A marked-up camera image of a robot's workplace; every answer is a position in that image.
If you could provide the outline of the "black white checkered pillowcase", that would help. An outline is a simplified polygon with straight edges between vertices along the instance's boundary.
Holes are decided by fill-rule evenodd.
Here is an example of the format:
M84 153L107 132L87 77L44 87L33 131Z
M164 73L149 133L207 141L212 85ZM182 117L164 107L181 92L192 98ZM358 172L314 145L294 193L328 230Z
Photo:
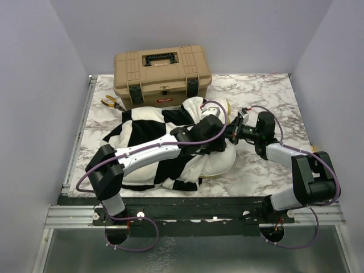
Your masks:
M108 160L96 174L96 193L120 189L146 191L161 186L197 191L213 160L230 155L221 130L228 117L226 101L193 97L177 110L141 107L122 113L122 122L101 141L96 157Z

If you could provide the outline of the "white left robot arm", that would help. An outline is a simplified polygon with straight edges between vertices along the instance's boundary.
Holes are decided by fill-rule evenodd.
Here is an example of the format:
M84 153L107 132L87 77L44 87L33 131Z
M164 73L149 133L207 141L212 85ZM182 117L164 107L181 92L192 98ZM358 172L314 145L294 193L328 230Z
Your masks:
M115 225L125 219L125 205L119 193L124 177L162 160L195 154L219 139L226 127L226 122L210 114L190 130L178 127L153 141L119 150L109 144L99 148L85 170L97 200L106 209L106 218Z

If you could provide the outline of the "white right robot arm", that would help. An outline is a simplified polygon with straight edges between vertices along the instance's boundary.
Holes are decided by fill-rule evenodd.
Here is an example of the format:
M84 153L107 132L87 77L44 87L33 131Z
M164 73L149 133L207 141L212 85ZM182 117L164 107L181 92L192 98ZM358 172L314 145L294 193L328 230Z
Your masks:
M243 108L225 129L225 137L238 144L240 139L254 146L264 160L279 163L292 171L292 186L264 199L262 218L275 222L282 210L302 208L306 205L330 205L341 193L330 156L327 152L308 152L291 147L275 138L275 128L280 127L269 111L258 114L254 127L244 124L248 109Z

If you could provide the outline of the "white pillow yellow edge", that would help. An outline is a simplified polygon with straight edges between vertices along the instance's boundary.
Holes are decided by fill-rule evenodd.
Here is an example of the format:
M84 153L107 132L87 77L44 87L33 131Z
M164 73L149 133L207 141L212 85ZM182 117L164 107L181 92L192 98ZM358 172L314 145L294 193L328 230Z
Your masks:
M222 106L220 107L220 116L218 117L218 119L224 123L225 122L225 117L224 114L222 113L222 108L225 109L227 116L230 115L231 113L231 109L230 109L230 104L228 102L227 99L224 98L217 98L214 99L213 101L217 101L219 104L221 104ZM207 103L209 106L218 106L214 103ZM220 176L221 174L227 172L234 164L235 159L236 159L236 151L234 146L227 140L225 139L226 142L226 148L225 151L223 152L210 152L210 154L205 154L205 155L201 155L200 156L200 161L199 163L203 163L203 167L201 169L201 173L200 173L200 178L203 179L207 179L207 178L211 178L211 177L217 177Z

